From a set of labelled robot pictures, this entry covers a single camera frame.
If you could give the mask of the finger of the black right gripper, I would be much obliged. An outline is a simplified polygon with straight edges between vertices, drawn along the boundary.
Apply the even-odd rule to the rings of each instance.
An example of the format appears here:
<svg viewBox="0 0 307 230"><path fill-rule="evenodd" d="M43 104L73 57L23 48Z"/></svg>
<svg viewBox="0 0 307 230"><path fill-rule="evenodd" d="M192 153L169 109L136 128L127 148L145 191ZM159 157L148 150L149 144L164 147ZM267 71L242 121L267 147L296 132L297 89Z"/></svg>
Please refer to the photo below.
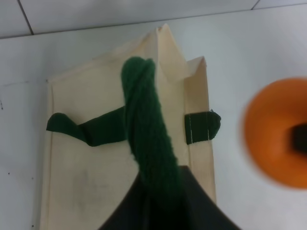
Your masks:
<svg viewBox="0 0 307 230"><path fill-rule="evenodd" d="M293 149L301 152L307 152L307 124L299 124L292 128L292 146Z"/></svg>

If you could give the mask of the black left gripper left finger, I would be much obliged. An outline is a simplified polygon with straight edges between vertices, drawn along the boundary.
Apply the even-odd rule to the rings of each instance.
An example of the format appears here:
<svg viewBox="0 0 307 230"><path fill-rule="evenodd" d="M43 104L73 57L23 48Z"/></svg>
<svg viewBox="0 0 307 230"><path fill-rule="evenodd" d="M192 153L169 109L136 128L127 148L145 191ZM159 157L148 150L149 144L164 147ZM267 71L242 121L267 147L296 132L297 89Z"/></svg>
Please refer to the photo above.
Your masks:
<svg viewBox="0 0 307 230"><path fill-rule="evenodd" d="M151 198L137 175L124 199L101 230L149 230Z"/></svg>

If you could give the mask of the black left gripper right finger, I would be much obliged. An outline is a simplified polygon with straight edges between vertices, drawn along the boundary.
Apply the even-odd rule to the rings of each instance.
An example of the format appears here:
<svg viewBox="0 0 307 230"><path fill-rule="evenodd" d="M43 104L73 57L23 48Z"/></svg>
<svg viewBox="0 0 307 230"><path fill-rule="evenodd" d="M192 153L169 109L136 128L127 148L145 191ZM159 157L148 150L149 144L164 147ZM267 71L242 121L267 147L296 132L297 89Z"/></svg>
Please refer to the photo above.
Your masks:
<svg viewBox="0 0 307 230"><path fill-rule="evenodd" d="M209 198L187 166L180 167L184 197L179 210L153 218L154 230L238 230Z"/></svg>

